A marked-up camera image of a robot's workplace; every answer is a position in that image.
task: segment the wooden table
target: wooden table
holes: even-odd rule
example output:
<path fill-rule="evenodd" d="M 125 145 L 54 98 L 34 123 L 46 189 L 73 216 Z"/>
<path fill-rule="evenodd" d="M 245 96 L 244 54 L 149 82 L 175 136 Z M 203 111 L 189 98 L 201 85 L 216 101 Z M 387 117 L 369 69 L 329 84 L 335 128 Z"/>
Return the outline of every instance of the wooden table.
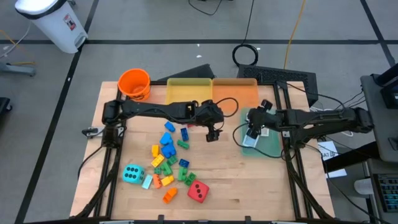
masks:
<path fill-rule="evenodd" d="M 291 82 L 302 88 L 302 82 Z M 101 117 L 103 105 L 114 100 L 117 93 L 116 82 L 103 82 L 96 105 L 93 126 L 103 126 Z M 148 102 L 165 102 L 166 86 L 152 86 Z M 293 108 L 308 110 L 305 93 L 289 88 Z M 267 99 L 275 105 L 272 86 L 259 86 L 259 100 Z M 119 177 L 114 196 L 112 219 L 156 220 L 160 214 L 166 220 L 243 220 L 250 215 L 252 220 L 294 220 L 292 197 L 290 193 L 286 163 L 282 159 L 244 157 L 241 149 L 232 140 L 233 129 L 240 124 L 239 113 L 226 118 L 220 140 L 207 143 L 207 129 L 192 127 L 188 130 L 190 149 L 176 146 L 177 157 L 190 161 L 189 172 L 194 172 L 197 179 L 210 187 L 209 194 L 203 203 L 198 203 L 187 196 L 188 187 L 177 181 L 178 164 L 172 166 L 175 181 L 166 187 L 149 190 L 140 185 L 122 181 L 121 174 L 128 164 L 138 164 L 153 174 L 151 145 L 158 144 L 165 132 L 165 119 L 136 117 L 127 121 L 124 137 Z M 175 125 L 175 141 L 180 138 L 181 125 Z M 88 141 L 85 157 L 100 145 L 101 139 Z M 309 142 L 317 147 L 316 140 Z M 96 192 L 104 161 L 105 150 L 89 160 L 81 170 L 80 179 L 73 200 L 71 215 L 76 215 L 87 204 Z M 330 193 L 323 172 L 322 161 L 318 152 L 313 149 L 302 149 L 302 159 L 307 178 L 307 185 L 319 204 L 334 216 Z M 178 188 L 178 194 L 170 204 L 162 198 L 171 187 Z M 297 188 L 300 210 L 305 217 L 302 194 Z M 101 214 L 104 215 L 108 191 L 104 193 Z"/>

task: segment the lego brick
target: lego brick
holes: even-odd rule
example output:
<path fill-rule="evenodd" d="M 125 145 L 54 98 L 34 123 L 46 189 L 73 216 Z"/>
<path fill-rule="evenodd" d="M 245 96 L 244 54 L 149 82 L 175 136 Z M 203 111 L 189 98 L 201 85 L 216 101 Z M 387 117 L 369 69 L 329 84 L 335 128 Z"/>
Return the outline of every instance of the lego brick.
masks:
<path fill-rule="evenodd" d="M 161 183 L 161 181 L 159 179 L 159 175 L 154 174 L 153 178 L 154 178 L 155 188 L 159 189 L 162 186 L 162 183 Z"/>
<path fill-rule="evenodd" d="M 189 166 L 189 161 L 186 161 L 185 159 L 180 159 L 180 162 L 178 163 L 180 166 L 188 168 Z"/>
<path fill-rule="evenodd" d="M 186 128 L 182 128 L 181 129 L 181 137 L 183 141 L 188 141 L 189 137 L 188 137 L 188 131 Z"/>
<path fill-rule="evenodd" d="M 149 189 L 152 179 L 153 179 L 152 175 L 147 174 L 147 176 L 145 177 L 144 183 L 142 183 L 141 187 L 143 189 Z"/>
<path fill-rule="evenodd" d="M 175 164 L 178 161 L 178 159 L 175 156 L 171 156 L 169 159 L 167 159 L 167 164 L 169 166 L 172 166 L 173 164 Z"/>
<path fill-rule="evenodd" d="M 186 184 L 187 186 L 191 186 L 192 182 L 195 180 L 196 177 L 197 176 L 193 172 L 191 172 L 187 177 L 187 179 L 185 180 L 184 184 Z"/>
<path fill-rule="evenodd" d="M 162 165 L 160 165 L 160 168 L 163 170 L 164 175 L 173 174 L 173 170 L 170 168 L 170 166 L 166 162 L 164 162 Z"/>
<path fill-rule="evenodd" d="M 177 141 L 177 145 L 183 147 L 184 149 L 189 149 L 189 144 L 181 140 Z"/>
<path fill-rule="evenodd" d="M 164 133 L 159 142 L 164 146 L 173 143 L 172 135 L 170 133 Z"/>
<path fill-rule="evenodd" d="M 162 153 L 164 157 L 170 158 L 172 156 L 175 156 L 177 152 L 174 148 L 174 145 L 171 143 L 162 147 Z"/>
<path fill-rule="evenodd" d="M 172 132 L 172 133 L 175 131 L 175 127 L 173 126 L 172 123 L 170 123 L 170 121 L 166 122 L 166 123 L 164 124 L 164 126 L 167 128 L 167 130 L 169 130 L 169 131 Z"/>
<path fill-rule="evenodd" d="M 152 166 L 157 167 L 159 166 L 159 164 L 164 160 L 164 156 L 162 156 L 161 154 L 159 154 L 152 162 Z"/>
<path fill-rule="evenodd" d="M 173 177 L 173 175 L 170 175 L 170 176 L 167 176 L 162 179 L 162 184 L 163 184 L 163 186 L 167 186 L 173 181 L 174 181 L 174 177 Z"/>
<path fill-rule="evenodd" d="M 186 174 L 188 172 L 187 168 L 180 167 L 180 170 L 178 171 L 178 181 L 185 181 L 187 179 Z"/>
<path fill-rule="evenodd" d="M 156 158 L 159 155 L 159 145 L 152 146 L 152 156 Z"/>
<path fill-rule="evenodd" d="M 166 194 L 163 197 L 164 203 L 170 203 L 173 197 L 177 194 L 178 190 L 176 187 L 171 188 L 166 192 Z"/>
<path fill-rule="evenodd" d="M 203 203 L 209 190 L 209 186 L 198 180 L 195 180 L 188 190 L 188 196 L 197 202 Z"/>
<path fill-rule="evenodd" d="M 162 173 L 162 169 L 160 167 L 155 167 L 155 174 L 161 174 Z"/>
<path fill-rule="evenodd" d="M 123 170 L 123 181 L 131 184 L 142 184 L 145 170 L 142 166 L 129 164 Z"/>

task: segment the teal dice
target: teal dice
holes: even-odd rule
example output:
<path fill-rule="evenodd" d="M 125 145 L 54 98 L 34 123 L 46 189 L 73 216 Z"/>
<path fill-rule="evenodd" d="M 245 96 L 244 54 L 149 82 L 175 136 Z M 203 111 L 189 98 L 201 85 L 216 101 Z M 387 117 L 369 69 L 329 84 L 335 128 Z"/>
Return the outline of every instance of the teal dice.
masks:
<path fill-rule="evenodd" d="M 142 166 L 129 164 L 123 170 L 123 181 L 131 184 L 142 184 L 145 170 Z"/>

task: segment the sticker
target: sticker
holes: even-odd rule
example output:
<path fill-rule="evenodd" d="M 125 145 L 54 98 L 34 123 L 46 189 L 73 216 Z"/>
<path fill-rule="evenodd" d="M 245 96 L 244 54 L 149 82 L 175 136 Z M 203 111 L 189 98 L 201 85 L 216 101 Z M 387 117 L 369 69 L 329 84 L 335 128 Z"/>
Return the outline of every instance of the sticker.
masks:
<path fill-rule="evenodd" d="M 69 27 L 70 30 L 75 29 L 76 24 L 75 24 L 75 22 L 73 21 L 73 19 L 70 17 L 69 14 L 67 14 L 67 15 L 63 18 L 63 21 L 68 25 L 68 27 Z"/>

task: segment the trash can lid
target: trash can lid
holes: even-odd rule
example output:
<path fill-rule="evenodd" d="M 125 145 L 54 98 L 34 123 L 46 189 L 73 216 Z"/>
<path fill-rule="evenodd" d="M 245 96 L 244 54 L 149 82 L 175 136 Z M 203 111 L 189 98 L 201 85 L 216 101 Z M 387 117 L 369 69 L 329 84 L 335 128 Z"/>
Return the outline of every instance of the trash can lid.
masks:
<path fill-rule="evenodd" d="M 15 3 L 15 9 L 21 13 L 38 15 L 51 9 L 58 1 L 59 0 L 18 0 Z"/>

